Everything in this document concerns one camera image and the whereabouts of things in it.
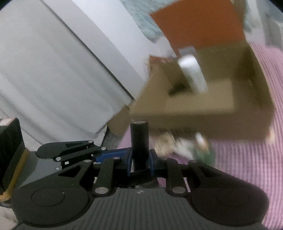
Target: gray ribbed surface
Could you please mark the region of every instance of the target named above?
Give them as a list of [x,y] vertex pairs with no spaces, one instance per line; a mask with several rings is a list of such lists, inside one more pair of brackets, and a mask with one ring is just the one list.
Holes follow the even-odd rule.
[[[21,224],[17,230],[40,229]],[[107,198],[97,198],[76,221],[49,230],[264,230],[261,224],[233,228],[215,224],[197,214],[184,198],[164,189],[117,189]]]

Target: black device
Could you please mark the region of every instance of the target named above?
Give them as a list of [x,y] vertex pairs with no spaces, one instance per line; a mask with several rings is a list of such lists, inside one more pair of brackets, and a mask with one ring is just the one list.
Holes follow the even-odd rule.
[[[158,158],[148,149],[147,122],[132,122],[131,131],[132,148],[40,147],[37,155],[63,167],[14,192],[15,229],[266,229],[260,188],[200,162]],[[166,188],[135,188],[158,177]]]

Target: striped fabric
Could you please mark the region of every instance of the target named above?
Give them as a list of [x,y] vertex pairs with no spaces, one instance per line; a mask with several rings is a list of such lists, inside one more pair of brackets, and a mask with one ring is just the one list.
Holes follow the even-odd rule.
[[[261,63],[273,95],[275,119],[273,142],[211,141],[216,152],[215,168],[260,187],[269,198],[263,224],[270,230],[283,229],[283,53],[277,48],[251,44]],[[118,148],[131,146],[130,129]],[[180,164],[187,160],[170,156]],[[161,187],[165,180],[159,179]]]

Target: cardboard box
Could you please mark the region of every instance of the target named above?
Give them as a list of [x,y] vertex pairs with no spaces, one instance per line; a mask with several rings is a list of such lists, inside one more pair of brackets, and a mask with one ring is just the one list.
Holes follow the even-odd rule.
[[[207,81],[208,92],[186,91],[169,96],[174,85],[184,82],[182,71],[176,62],[154,65],[151,78],[131,108],[131,118],[147,120],[152,128],[189,127],[220,140],[264,139],[274,115],[265,76],[244,40],[241,19],[233,5],[227,0],[216,2],[179,1],[157,12],[158,17],[153,16],[175,51],[182,46],[196,48],[196,59]],[[164,14],[170,18],[169,26]],[[188,26],[198,20],[209,21],[210,28]],[[231,34],[223,33],[222,29],[231,25],[235,27],[229,29]],[[215,30],[220,37],[215,38]],[[182,34],[183,31],[190,31],[191,35]]]

